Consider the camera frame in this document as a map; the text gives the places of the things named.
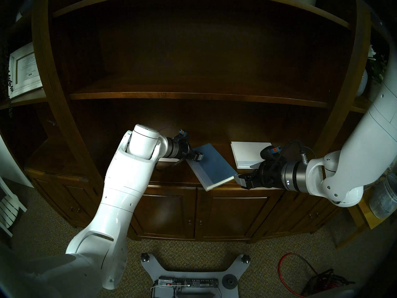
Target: red cable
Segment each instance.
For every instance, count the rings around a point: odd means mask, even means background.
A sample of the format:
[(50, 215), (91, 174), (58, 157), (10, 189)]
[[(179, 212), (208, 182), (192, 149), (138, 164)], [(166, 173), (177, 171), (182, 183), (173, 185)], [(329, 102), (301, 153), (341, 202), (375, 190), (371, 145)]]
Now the red cable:
[(297, 255), (297, 256), (299, 256), (301, 259), (303, 259), (303, 260), (310, 266), (310, 268), (314, 271), (314, 273), (317, 274), (317, 272), (314, 270), (314, 268), (313, 268), (313, 267), (309, 264), (309, 262), (308, 262), (307, 260), (305, 260), (302, 256), (300, 256), (299, 254), (296, 254), (296, 253), (287, 253), (287, 254), (285, 254), (285, 255), (281, 258), (280, 262), (278, 263), (278, 276), (280, 277), (281, 282), (284, 284), (284, 286), (287, 288), (287, 290), (289, 290), (291, 293), (293, 293), (293, 294), (295, 294), (295, 295), (297, 295), (297, 296), (299, 296), (299, 297), (305, 297), (305, 296), (302, 296), (302, 295), (299, 295), (299, 294), (295, 293), (292, 289), (290, 289), (290, 288), (286, 285), (286, 283), (284, 282), (283, 278), (281, 277), (281, 272), (280, 272), (281, 262), (283, 261), (284, 258), (286, 258), (288, 255), (291, 255), (291, 254)]

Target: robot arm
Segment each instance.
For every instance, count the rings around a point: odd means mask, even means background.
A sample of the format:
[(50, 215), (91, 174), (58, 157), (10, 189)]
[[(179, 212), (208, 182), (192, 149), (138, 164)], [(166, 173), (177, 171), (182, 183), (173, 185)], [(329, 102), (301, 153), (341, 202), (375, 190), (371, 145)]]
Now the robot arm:
[[(278, 187), (328, 198), (340, 207), (357, 204), (363, 186), (377, 180), (397, 155), (397, 50), (391, 43), (389, 64), (375, 101), (347, 139), (342, 150), (324, 158), (287, 162), (276, 159), (266, 148), (266, 159), (258, 170), (236, 175), (235, 180), (246, 189)], [(326, 178), (323, 179), (322, 166)]]
[(159, 158), (202, 159), (203, 154), (191, 150), (188, 136), (180, 130), (174, 138), (164, 137), (143, 125), (124, 134), (106, 172), (98, 211), (66, 250), (83, 255), (97, 269), (104, 288), (115, 289), (121, 281), (127, 263), (128, 227)]

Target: certificate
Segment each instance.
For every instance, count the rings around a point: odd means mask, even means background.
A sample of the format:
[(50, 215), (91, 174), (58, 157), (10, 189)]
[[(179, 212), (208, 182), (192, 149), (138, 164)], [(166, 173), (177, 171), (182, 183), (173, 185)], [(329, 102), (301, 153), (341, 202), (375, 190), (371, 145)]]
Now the certificate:
[(11, 88), (8, 88), (10, 98), (42, 87), (33, 43), (29, 43), (10, 54), (9, 70), (13, 87), (12, 92)]

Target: white chair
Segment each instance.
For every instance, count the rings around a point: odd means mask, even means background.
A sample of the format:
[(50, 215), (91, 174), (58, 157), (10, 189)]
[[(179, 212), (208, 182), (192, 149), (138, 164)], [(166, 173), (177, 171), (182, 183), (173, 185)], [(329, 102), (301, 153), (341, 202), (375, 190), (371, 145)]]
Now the white chair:
[(18, 197), (11, 192), (1, 177), (0, 186), (6, 194), (6, 196), (0, 201), (0, 228), (12, 237), (12, 233), (8, 228), (14, 223), (19, 208), (26, 211), (26, 207), (22, 205)]

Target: carpet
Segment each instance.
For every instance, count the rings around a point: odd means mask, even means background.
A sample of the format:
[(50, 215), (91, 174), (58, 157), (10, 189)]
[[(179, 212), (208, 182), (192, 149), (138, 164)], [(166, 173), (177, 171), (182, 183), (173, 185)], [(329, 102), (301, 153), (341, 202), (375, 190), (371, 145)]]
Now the carpet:
[[(20, 211), (11, 226), (13, 237), (8, 239), (2, 233), (0, 239), (27, 260), (64, 253), (80, 229), (70, 226), (35, 189), (4, 181), (27, 207), (27, 212)], [(302, 255), (318, 272), (333, 268), (336, 274), (348, 280), (364, 283), (397, 236), (397, 222), (387, 219), (336, 250), (335, 246), (354, 230), (348, 210), (342, 209), (314, 234), (274, 238), (255, 244), (127, 239), (128, 262), (123, 279), (117, 289), (102, 289), (98, 297), (149, 298), (152, 280), (140, 264), (140, 255), (144, 252), (154, 254), (165, 269), (180, 271), (222, 271), (237, 255), (248, 254), (251, 265), (239, 280), (240, 298), (296, 297), (282, 285), (277, 273), (280, 258), (288, 252)], [(297, 292), (313, 276), (298, 257), (283, 261), (282, 274), (285, 282)]]

